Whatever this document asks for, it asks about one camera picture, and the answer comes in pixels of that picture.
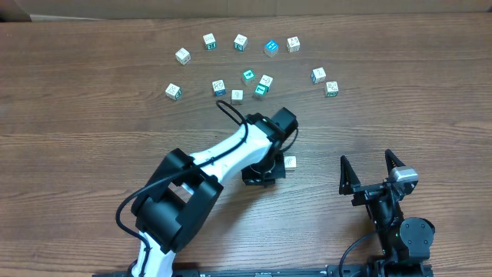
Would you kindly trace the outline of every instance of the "teal cube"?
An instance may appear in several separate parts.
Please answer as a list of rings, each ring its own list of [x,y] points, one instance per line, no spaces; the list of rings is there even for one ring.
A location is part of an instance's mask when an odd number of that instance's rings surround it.
[[[254,81],[254,72],[253,69],[248,69],[245,72],[243,72],[243,82],[245,85],[250,85]]]
[[[267,94],[268,88],[262,84],[258,84],[256,88],[254,89],[254,96],[256,98],[263,98]]]

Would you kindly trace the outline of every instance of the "cube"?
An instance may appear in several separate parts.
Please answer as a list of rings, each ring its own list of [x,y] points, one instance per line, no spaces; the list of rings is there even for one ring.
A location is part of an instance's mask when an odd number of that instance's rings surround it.
[[[277,42],[274,42],[273,40],[267,42],[267,44],[264,45],[264,52],[268,55],[268,57],[273,58],[278,52]]]
[[[223,80],[212,82],[212,88],[214,88],[215,96],[225,95],[225,85]]]
[[[234,48],[239,51],[244,51],[246,45],[248,44],[248,38],[243,35],[238,35],[234,40]]]
[[[301,43],[298,37],[287,38],[287,50],[292,53],[301,49]]]
[[[233,89],[231,92],[231,104],[242,104],[243,103],[243,91]]]
[[[314,84],[324,81],[325,78],[326,74],[324,74],[323,68],[313,69],[313,72],[311,73],[311,79],[313,80]]]
[[[267,88],[267,92],[270,91],[271,83],[274,81],[274,79],[270,76],[263,75],[260,80],[260,85],[263,85],[264,87]]]
[[[212,49],[217,47],[217,43],[215,42],[214,34],[210,33],[208,35],[204,35],[203,40],[205,40],[205,48],[207,50],[212,50]]]
[[[253,69],[248,69],[245,72],[243,72],[243,82],[245,85],[250,85],[254,81],[254,72]]]
[[[326,91],[326,97],[333,97],[338,95],[338,83],[336,82],[327,82],[326,83],[326,88],[324,88]]]
[[[266,96],[266,94],[267,94],[267,87],[262,84],[258,84],[256,86],[256,89],[254,90],[254,97],[262,99],[263,97]]]
[[[296,168],[295,156],[285,156],[284,165],[285,165],[285,170],[295,170]]]
[[[181,89],[177,85],[169,84],[166,95],[173,100],[178,100],[181,97]]]
[[[190,52],[186,51],[184,48],[181,48],[176,52],[176,59],[182,65],[186,65],[191,60]]]

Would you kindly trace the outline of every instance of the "robot end effector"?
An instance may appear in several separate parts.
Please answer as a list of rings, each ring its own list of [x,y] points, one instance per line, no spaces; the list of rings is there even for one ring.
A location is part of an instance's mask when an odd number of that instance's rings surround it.
[[[341,156],[339,193],[354,195],[353,206],[365,205],[380,239],[382,256],[369,258],[365,276],[433,275],[430,246],[435,227],[426,219],[404,219],[399,201],[409,195],[418,183],[418,174],[400,161],[391,150],[385,152],[388,177],[380,184],[361,185],[345,156]]]

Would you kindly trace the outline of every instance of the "wood grain surface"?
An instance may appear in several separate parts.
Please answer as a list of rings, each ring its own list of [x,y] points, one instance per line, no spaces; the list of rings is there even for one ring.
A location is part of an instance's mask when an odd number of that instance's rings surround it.
[[[365,184],[384,178],[384,150],[419,173],[405,216],[436,226],[436,276],[492,275],[492,15],[362,15],[0,25],[0,276],[90,276],[125,270],[138,241],[115,210],[172,149],[201,151],[237,126],[211,83],[244,89],[239,110],[299,121],[298,169],[268,189],[240,176],[177,262],[204,269],[338,263],[373,229],[338,195],[346,155]],[[202,35],[218,48],[205,51]],[[249,39],[245,52],[235,36]],[[298,36],[301,50],[287,53]],[[279,53],[268,58],[264,43]],[[184,47],[191,62],[175,52]],[[313,68],[340,95],[324,97]],[[241,72],[274,78],[264,101]],[[183,90],[173,102],[163,90]],[[128,209],[124,222],[134,225]],[[347,263],[381,253],[376,239]]]

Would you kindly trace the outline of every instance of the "black cable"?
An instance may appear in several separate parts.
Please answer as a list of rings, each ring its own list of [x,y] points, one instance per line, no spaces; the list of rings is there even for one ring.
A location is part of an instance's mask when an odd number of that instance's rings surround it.
[[[344,266],[344,261],[345,261],[345,258],[347,258],[348,253],[350,253],[350,251],[352,251],[354,248],[356,248],[357,245],[359,245],[364,240],[369,239],[372,235],[375,235],[379,232],[382,232],[386,229],[389,229],[391,227],[391,225],[393,224],[393,221],[395,218],[394,207],[396,204],[395,204],[394,197],[393,197],[393,190],[391,189],[391,187],[388,187],[388,189],[390,190],[390,197],[391,197],[391,220],[389,221],[389,224],[386,225],[385,227],[381,228],[381,229],[376,229],[373,232],[370,232],[369,234],[363,236],[362,238],[360,238],[357,241],[355,241],[354,243],[352,243],[352,245],[350,245],[349,248],[347,248],[347,250],[345,250],[345,253],[341,256],[340,263],[338,264],[338,275],[340,277],[344,276],[342,267]]]
[[[280,153],[284,153],[288,149],[290,149],[292,147],[292,145],[294,144],[295,140],[298,138],[298,135],[299,135],[299,128],[296,128],[295,129],[295,136],[294,136],[294,139],[292,140],[291,144],[290,145],[287,145],[284,149],[281,149],[279,152]]]
[[[210,165],[210,164],[214,163],[215,161],[217,161],[221,158],[224,158],[226,155],[229,155],[234,150],[238,149],[243,143],[246,142],[246,139],[248,138],[248,124],[247,124],[244,116],[237,109],[235,109],[233,106],[231,106],[227,102],[224,102],[222,100],[217,100],[215,104],[217,105],[217,107],[219,107],[220,110],[222,110],[226,115],[228,115],[236,123],[238,123],[239,125],[241,125],[241,124],[244,125],[244,137],[241,139],[241,141],[239,141],[236,145],[231,147],[229,150],[222,152],[220,155],[212,157],[211,159],[207,160],[206,162],[202,162],[201,164],[196,165],[190,169],[186,169],[186,170],[183,170],[180,172],[176,172],[175,174],[171,174],[171,175],[164,177],[164,178],[162,178],[156,182],[151,183],[150,185],[146,185],[145,187],[139,189],[136,192],[133,192],[129,197],[127,197],[125,200],[123,200],[123,202],[116,209],[115,219],[116,219],[116,224],[118,225],[118,227],[121,228],[121,230],[127,232],[129,235],[132,235],[135,238],[140,239],[145,244],[145,250],[144,250],[145,251],[145,257],[144,257],[144,261],[141,265],[140,274],[139,274],[140,277],[143,277],[145,275],[145,266],[147,265],[148,256],[150,255],[151,247],[150,247],[150,244],[148,243],[148,240],[146,238],[144,238],[142,235],[138,234],[137,232],[134,232],[133,230],[131,230],[130,228],[125,226],[123,224],[123,222],[121,222],[121,211],[123,210],[123,208],[132,199],[138,197],[139,195],[145,193],[146,191],[148,191],[150,189],[153,189],[157,185],[160,185],[160,184],[167,182],[169,180],[175,180],[175,179],[177,179],[183,175],[192,173],[193,171],[198,170],[199,168],[202,168],[206,165]],[[224,108],[222,108],[219,104],[223,104],[223,105],[227,106],[230,110],[232,110],[241,119],[241,123],[238,120],[236,120],[236,118],[234,118],[229,112],[225,111]]]
[[[131,270],[133,269],[134,266],[137,265],[137,262],[138,262],[138,259],[134,260],[133,263],[131,263],[129,266],[128,266],[128,269],[126,270],[126,276],[131,276]]]

